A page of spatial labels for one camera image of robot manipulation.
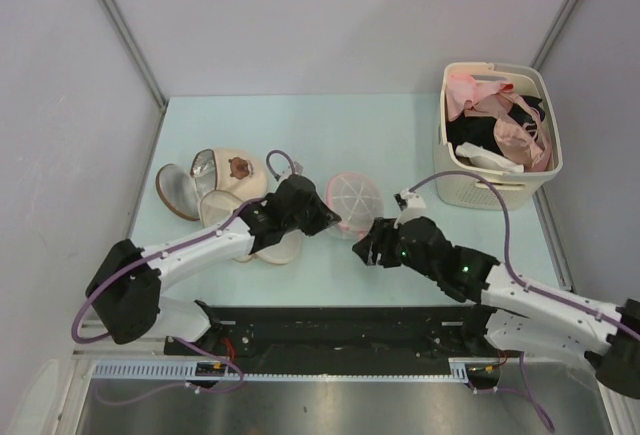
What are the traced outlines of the cream plastic laundry basket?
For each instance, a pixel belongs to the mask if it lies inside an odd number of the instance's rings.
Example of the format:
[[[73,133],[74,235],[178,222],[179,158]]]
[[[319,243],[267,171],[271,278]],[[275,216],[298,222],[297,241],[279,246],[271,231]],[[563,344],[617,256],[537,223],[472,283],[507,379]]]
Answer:
[[[510,210],[563,167],[556,117],[541,75],[517,65],[452,63],[443,74],[433,142],[440,198]]]

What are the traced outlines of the pink bras in basket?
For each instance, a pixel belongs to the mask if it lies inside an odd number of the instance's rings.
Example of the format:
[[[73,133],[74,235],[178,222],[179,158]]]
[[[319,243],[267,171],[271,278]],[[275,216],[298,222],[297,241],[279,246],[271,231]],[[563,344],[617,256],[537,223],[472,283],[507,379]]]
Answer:
[[[524,172],[546,170],[552,155],[552,143],[544,127],[541,98],[520,95],[514,84],[506,80],[480,82],[466,73],[449,74],[444,95],[446,122],[454,121],[460,115],[494,118],[494,136],[503,156],[522,164]],[[508,112],[513,104],[519,105],[532,116],[537,139],[509,117]]]

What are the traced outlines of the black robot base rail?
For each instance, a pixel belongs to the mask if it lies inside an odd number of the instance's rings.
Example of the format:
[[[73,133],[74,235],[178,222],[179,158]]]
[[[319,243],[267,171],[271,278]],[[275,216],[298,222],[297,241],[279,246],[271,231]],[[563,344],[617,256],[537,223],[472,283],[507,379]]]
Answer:
[[[485,338],[491,310],[470,306],[424,307],[216,307],[212,334],[198,347],[248,360],[408,361],[509,359]]]

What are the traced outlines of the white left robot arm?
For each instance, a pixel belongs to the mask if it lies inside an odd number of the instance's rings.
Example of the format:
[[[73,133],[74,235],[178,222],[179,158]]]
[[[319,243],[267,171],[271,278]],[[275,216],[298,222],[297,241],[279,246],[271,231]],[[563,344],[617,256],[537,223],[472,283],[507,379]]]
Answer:
[[[274,192],[190,237],[149,247],[117,242],[87,286],[83,307],[94,310],[105,337],[118,345],[159,335],[210,354],[221,342],[213,310],[202,301],[167,298],[165,291],[213,264],[254,255],[292,232],[315,236],[340,220],[310,179],[291,175]]]

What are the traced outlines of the silver brown-rimmed bra cup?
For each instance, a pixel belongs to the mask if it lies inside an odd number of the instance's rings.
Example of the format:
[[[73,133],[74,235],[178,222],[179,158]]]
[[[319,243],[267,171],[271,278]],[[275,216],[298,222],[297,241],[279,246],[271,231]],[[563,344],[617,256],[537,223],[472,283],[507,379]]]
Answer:
[[[189,221],[200,219],[195,182],[181,167],[175,164],[163,166],[156,174],[155,187],[161,201],[172,213]]]

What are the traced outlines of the black garment in basket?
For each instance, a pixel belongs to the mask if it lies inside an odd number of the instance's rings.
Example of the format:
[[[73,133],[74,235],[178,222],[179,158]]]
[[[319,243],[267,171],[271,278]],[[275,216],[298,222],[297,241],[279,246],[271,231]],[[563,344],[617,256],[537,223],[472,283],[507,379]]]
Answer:
[[[513,104],[508,115],[517,124],[525,128],[534,139],[538,138],[535,122],[532,116],[526,113],[523,108]],[[491,117],[460,115],[456,120],[446,122],[447,139],[454,149],[465,142],[469,142],[503,156],[504,153],[499,148],[494,136],[495,123],[496,120]]]

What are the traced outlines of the white bra in basket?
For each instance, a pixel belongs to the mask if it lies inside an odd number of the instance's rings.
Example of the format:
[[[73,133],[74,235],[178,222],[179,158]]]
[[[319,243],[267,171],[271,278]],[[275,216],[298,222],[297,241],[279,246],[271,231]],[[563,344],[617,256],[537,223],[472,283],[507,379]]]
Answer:
[[[472,166],[482,169],[516,174],[524,172],[522,164],[516,164],[502,155],[469,142],[458,145],[455,148],[455,155],[458,158],[467,159]]]

